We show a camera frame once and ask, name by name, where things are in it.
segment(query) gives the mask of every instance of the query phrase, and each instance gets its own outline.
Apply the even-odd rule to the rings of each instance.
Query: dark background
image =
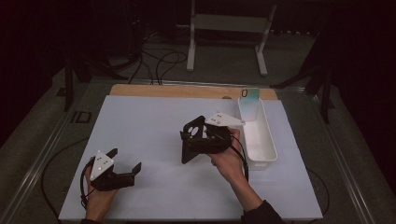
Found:
[[[65,40],[97,61],[106,62],[108,55],[125,55],[128,23],[120,16],[125,13],[123,5],[95,2],[33,0],[2,4],[0,145],[51,86],[52,76],[64,68]],[[197,11],[204,13],[260,16],[268,9],[262,3],[231,1],[225,7],[221,1],[199,2]],[[190,1],[150,0],[140,9],[134,13],[141,14],[131,20],[149,24],[166,35],[176,36],[176,24],[190,23]],[[332,84],[339,88],[394,191],[395,25],[396,4],[390,1],[341,5],[332,1],[285,1],[278,5],[272,26],[276,35],[289,31],[318,36],[304,66],[332,60]],[[120,38],[117,45],[110,45],[106,35],[114,33]]]

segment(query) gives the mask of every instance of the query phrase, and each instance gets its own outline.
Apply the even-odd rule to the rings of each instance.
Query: wire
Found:
[[[67,149],[74,147],[75,145],[78,145],[79,143],[82,143],[84,141],[87,141],[89,139],[89,137],[83,138],[67,147],[62,148],[61,150],[59,150],[57,153],[55,153],[47,162],[46,166],[43,169],[43,172],[41,173],[41,181],[40,181],[40,189],[41,189],[41,193],[43,194],[44,200],[46,201],[47,205],[49,206],[50,210],[52,211],[52,214],[55,215],[55,218],[57,220],[57,222],[59,224],[62,224],[62,221],[58,218],[58,212],[56,211],[55,207],[52,205],[52,203],[50,202],[50,199],[48,198],[45,188],[44,188],[44,177],[45,174],[47,172],[47,169],[50,166],[50,163],[57,157],[59,156],[62,152],[66,151]]]
[[[326,203],[326,208],[324,209],[324,212],[322,213],[323,216],[326,216],[327,212],[329,211],[329,207],[330,207],[330,192],[329,189],[327,188],[326,183],[324,182],[324,180],[320,177],[320,175],[318,175],[317,173],[315,173],[313,170],[309,169],[307,166],[305,166],[306,170],[311,172],[312,174],[314,174],[319,180],[320,182],[323,184],[324,188],[326,189],[326,195],[327,195],[327,203]],[[311,224],[318,221],[318,219],[314,219],[310,222],[307,222],[306,224]]]
[[[187,60],[187,54],[186,53],[183,53],[183,52],[178,52],[178,51],[175,51],[175,50],[173,50],[173,49],[154,49],[154,50],[170,50],[171,52],[168,52],[168,53],[165,53],[161,58],[160,57],[157,57],[157,56],[155,56],[155,55],[153,55],[153,54],[151,54],[151,53],[148,53],[147,51],[145,51],[145,50],[143,50],[142,49],[142,52],[143,53],[145,53],[145,54],[147,54],[148,56],[150,56],[150,57],[152,57],[152,58],[154,58],[154,59],[157,59],[158,60],[158,62],[157,62],[157,65],[156,65],[156,68],[155,68],[155,77],[157,78],[157,82],[158,82],[158,84],[159,85],[162,85],[163,84],[163,77],[165,76],[165,74],[166,73],[168,73],[172,68],[174,68],[178,63],[184,63],[186,60]],[[167,60],[165,60],[165,58],[166,57],[168,57],[168,56],[170,56],[170,55],[173,55],[173,54],[176,54],[176,56],[177,56],[177,59],[175,60],[175,61],[167,61]],[[162,72],[161,74],[160,74],[160,72],[159,72],[159,68],[160,68],[160,65],[161,65],[161,63],[170,63],[170,64],[172,64],[168,69],[166,69],[164,72]]]
[[[146,69],[148,70],[148,77],[149,77],[149,79],[150,79],[150,85],[153,85],[154,84],[154,77],[153,77],[153,75],[152,75],[152,73],[151,73],[151,70],[150,70],[150,68],[149,68],[149,65],[148,64],[146,64],[145,62],[143,62],[143,65],[145,65],[146,66]]]
[[[87,197],[95,190],[91,190],[87,195],[85,195],[85,190],[84,190],[84,176],[85,172],[87,171],[88,167],[93,166],[94,160],[90,160],[85,166],[84,169],[82,169],[81,176],[79,179],[79,190],[81,192],[81,205],[84,207],[84,209],[87,209],[87,204],[88,204],[88,199]]]
[[[247,181],[248,181],[248,160],[247,160],[247,156],[246,156],[246,154],[245,154],[245,149],[244,149],[244,147],[242,146],[242,143],[239,141],[238,138],[236,138],[236,137],[233,136],[232,134],[231,134],[231,137],[232,137],[233,139],[235,139],[235,140],[239,143],[239,146],[242,148],[242,152],[243,152],[243,154],[244,154],[243,157],[242,157],[241,152],[240,152],[239,150],[237,150],[233,145],[231,145],[231,149],[232,149],[233,151],[235,151],[235,152],[239,155],[239,157],[241,158],[242,162],[244,163],[245,178],[246,178]]]
[[[143,63],[143,58],[142,58],[142,53],[139,53],[139,65],[137,66],[136,70],[134,70],[134,73],[131,75],[131,77],[129,78],[128,84],[131,84],[132,80],[134,79],[134,77],[137,75],[137,72],[140,70],[140,67],[142,66]]]

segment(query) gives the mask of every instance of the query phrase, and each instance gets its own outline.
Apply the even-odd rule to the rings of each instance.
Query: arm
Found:
[[[92,168],[89,167],[85,172],[85,179],[88,185],[88,203],[87,212],[85,219],[81,221],[81,224],[100,224],[103,222],[105,215],[113,202],[114,196],[116,196],[117,189],[110,191],[99,191],[94,189],[91,185],[90,175]]]
[[[230,129],[230,132],[239,139],[239,130]],[[232,144],[236,149],[241,150],[236,139],[233,139]],[[208,154],[208,156],[220,174],[230,183],[236,198],[244,208],[243,221],[247,223],[284,223],[272,206],[263,201],[249,185],[242,172],[242,162],[236,152],[227,148],[222,153]]]

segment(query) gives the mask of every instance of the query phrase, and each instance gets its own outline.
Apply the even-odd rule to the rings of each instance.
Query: white table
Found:
[[[249,182],[284,219],[321,218],[318,201],[278,100],[264,101],[278,159]],[[236,100],[107,96],[68,191],[60,219],[85,216],[79,177],[97,150],[117,148],[114,172],[142,162],[135,186],[121,189],[106,218],[144,221],[238,220],[242,207],[206,155],[181,163],[179,131],[200,115],[221,111],[238,116]]]

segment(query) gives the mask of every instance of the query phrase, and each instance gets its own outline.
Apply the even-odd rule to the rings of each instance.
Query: finger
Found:
[[[85,171],[85,179],[87,180],[87,183],[90,185],[91,184],[91,172],[92,172],[92,167],[89,166],[87,170]]]
[[[234,129],[234,128],[230,128],[228,127],[228,130],[230,131],[230,133],[235,137],[239,139],[239,136],[241,134],[241,131],[239,131],[239,129]]]
[[[219,158],[219,154],[206,154],[208,157],[210,157],[210,162],[212,162],[213,165],[216,165],[216,160]]]

